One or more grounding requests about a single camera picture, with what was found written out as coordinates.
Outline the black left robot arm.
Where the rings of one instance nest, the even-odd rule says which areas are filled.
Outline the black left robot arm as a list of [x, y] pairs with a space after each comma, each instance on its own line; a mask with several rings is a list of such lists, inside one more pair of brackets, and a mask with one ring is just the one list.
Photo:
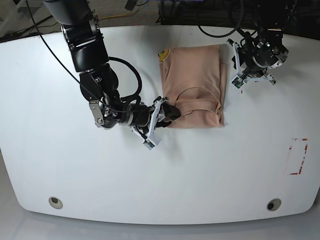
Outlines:
[[255, 0], [253, 23], [256, 37], [242, 32], [244, 45], [229, 39], [234, 47], [234, 67], [241, 81], [252, 77], [261, 78], [268, 69], [281, 66], [288, 57], [288, 49], [283, 45], [283, 29], [291, 10], [287, 0]]

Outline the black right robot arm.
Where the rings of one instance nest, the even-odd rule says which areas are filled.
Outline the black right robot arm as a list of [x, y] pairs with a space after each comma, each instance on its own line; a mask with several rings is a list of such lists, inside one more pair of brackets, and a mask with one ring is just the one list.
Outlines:
[[[80, 91], [90, 103], [95, 124], [111, 129], [117, 124], [128, 125], [147, 131], [151, 119], [155, 127], [166, 128], [181, 116], [180, 111], [169, 104], [166, 98], [157, 97], [155, 105], [141, 102], [142, 79], [138, 71], [127, 61], [108, 56], [98, 17], [86, 0], [45, 0], [68, 45], [74, 69], [79, 74]], [[126, 65], [137, 79], [137, 90], [121, 97], [119, 80], [110, 66], [110, 61]]]

